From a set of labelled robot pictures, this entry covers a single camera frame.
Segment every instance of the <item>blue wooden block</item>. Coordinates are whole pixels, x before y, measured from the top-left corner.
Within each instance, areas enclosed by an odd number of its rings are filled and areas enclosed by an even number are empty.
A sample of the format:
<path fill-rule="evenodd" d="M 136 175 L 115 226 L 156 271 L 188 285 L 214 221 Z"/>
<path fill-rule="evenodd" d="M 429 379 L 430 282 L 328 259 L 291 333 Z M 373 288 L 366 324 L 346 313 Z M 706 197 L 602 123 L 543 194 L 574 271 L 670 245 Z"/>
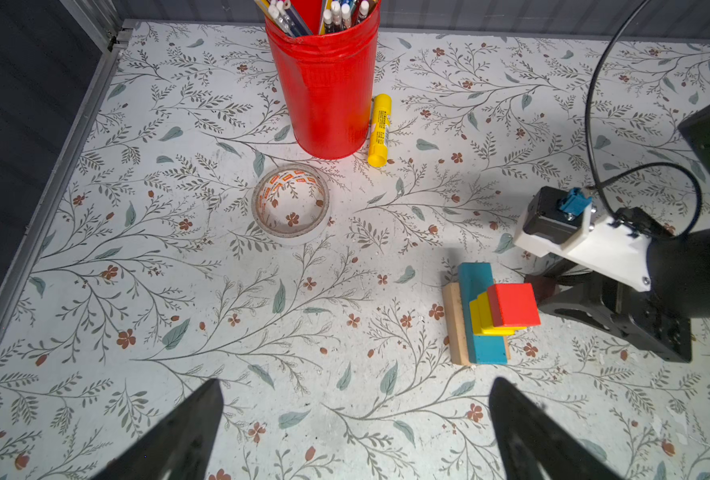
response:
<path fill-rule="evenodd" d="M 491 264 L 460 264 L 458 273 L 469 360 L 477 364 L 506 365 L 504 337 L 474 335 L 469 316 L 469 303 L 494 284 Z"/>

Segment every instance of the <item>red pencil holder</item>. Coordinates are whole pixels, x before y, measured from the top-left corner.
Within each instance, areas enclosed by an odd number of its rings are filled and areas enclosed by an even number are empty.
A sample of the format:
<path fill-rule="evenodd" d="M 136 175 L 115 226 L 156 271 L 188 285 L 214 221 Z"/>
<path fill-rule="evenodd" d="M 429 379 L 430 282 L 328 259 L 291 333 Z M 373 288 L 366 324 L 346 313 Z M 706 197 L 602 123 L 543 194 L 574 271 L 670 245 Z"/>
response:
<path fill-rule="evenodd" d="M 347 157 L 366 139 L 380 7 L 381 2 L 366 20 L 344 32 L 297 38 L 265 18 L 293 134 L 314 157 Z"/>

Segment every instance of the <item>red cube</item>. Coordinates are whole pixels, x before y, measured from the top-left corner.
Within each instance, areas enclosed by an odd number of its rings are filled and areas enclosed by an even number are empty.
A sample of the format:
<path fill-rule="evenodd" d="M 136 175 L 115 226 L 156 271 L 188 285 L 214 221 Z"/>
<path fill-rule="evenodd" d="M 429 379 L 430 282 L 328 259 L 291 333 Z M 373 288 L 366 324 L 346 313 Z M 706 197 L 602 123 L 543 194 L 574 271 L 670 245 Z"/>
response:
<path fill-rule="evenodd" d="M 488 293 L 494 326 L 524 329 L 542 324 L 531 283 L 495 283 Z"/>

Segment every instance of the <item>packing tape roll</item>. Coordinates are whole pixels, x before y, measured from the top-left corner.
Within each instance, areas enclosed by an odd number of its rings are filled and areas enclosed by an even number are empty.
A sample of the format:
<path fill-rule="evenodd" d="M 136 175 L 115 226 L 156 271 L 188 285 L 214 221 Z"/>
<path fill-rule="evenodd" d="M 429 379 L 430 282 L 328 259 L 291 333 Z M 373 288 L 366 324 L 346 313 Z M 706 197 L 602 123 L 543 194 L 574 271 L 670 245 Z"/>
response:
<path fill-rule="evenodd" d="M 331 197 L 326 181 L 307 167 L 285 167 L 259 180 L 251 198 L 254 221 L 273 242 L 305 244 L 326 228 Z"/>

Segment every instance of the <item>stacked blocks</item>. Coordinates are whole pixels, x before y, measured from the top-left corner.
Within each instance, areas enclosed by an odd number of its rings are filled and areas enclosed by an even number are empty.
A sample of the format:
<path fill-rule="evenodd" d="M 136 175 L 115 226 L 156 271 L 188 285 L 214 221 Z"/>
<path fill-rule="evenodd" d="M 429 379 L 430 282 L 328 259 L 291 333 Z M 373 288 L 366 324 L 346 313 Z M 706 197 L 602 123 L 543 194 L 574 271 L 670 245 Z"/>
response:
<path fill-rule="evenodd" d="M 494 284 L 491 265 L 460 264 L 457 271 L 469 360 L 477 364 L 506 365 L 507 354 L 503 337 L 474 335 L 473 324 L 470 321 L 472 318 L 469 314 L 470 302 Z"/>
<path fill-rule="evenodd" d="M 496 328 L 523 330 L 541 325 L 531 283 L 497 283 L 488 289 Z"/>
<path fill-rule="evenodd" d="M 443 288 L 451 361 L 506 365 L 507 336 L 541 324 L 530 283 L 495 284 L 490 264 L 459 265 L 459 283 Z"/>

